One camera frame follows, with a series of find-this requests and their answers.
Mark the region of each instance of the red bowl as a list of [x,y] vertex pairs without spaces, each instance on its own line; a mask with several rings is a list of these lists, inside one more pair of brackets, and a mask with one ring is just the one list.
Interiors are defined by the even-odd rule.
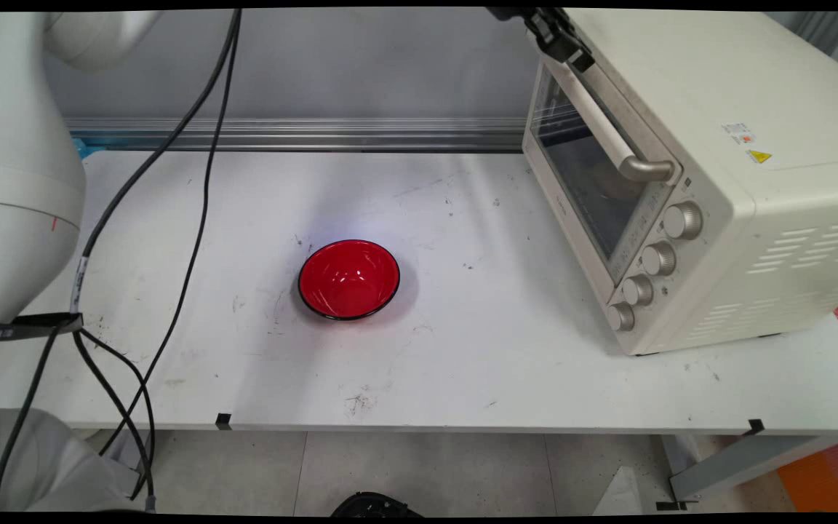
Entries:
[[300,270],[309,309],[330,319],[359,319],[385,306],[399,288],[399,265],[373,242],[340,241],[319,249]]

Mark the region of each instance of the table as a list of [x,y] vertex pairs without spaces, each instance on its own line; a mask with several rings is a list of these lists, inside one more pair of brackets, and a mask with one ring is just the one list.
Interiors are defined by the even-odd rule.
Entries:
[[[147,156],[84,160],[76,256]],[[206,158],[161,156],[89,262],[87,329],[142,371],[182,286]],[[317,318],[296,275],[315,249],[349,238],[396,256],[399,292],[360,321]],[[26,313],[66,311],[74,269],[76,258]],[[0,408],[20,405],[42,345],[0,343]],[[129,369],[92,353],[130,398]],[[626,356],[522,155],[223,152],[150,385],[160,429],[214,429],[223,414],[256,430],[743,434],[757,418],[759,435],[838,439],[838,324],[829,315],[802,332]],[[76,428],[119,422],[69,336],[34,407]],[[143,408],[134,421],[146,426]]]

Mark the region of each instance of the warning label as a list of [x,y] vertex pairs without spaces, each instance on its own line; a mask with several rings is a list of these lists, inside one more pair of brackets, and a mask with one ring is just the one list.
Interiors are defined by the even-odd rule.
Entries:
[[766,160],[772,158],[773,155],[771,153],[751,149],[751,147],[758,142],[758,139],[756,138],[755,133],[752,132],[746,124],[743,124],[742,122],[733,122],[730,124],[724,124],[720,127],[727,135],[729,135],[731,139],[733,139],[733,142],[735,142],[736,145],[744,147],[743,151],[746,156],[748,156],[749,159],[756,164],[764,164]]
[[755,160],[755,162],[760,164],[764,164],[765,160],[771,158],[771,155],[769,155],[768,153],[762,153],[761,151],[752,151],[751,149],[749,149],[749,151],[746,151],[746,153],[749,153],[749,158]]

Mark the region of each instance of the oven window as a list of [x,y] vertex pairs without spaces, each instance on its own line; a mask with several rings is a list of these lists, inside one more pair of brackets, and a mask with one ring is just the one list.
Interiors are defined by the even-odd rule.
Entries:
[[620,175],[561,86],[548,69],[542,71],[533,136],[618,283],[658,214],[660,208],[650,205],[663,203],[669,189],[664,183],[633,182]]

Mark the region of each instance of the label strap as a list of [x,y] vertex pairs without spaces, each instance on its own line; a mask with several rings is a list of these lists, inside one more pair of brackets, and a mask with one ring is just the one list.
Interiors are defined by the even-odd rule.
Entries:
[[83,328],[82,313],[44,313],[24,315],[11,324],[0,324],[0,341],[23,341],[26,338],[46,338],[58,325],[60,335]]

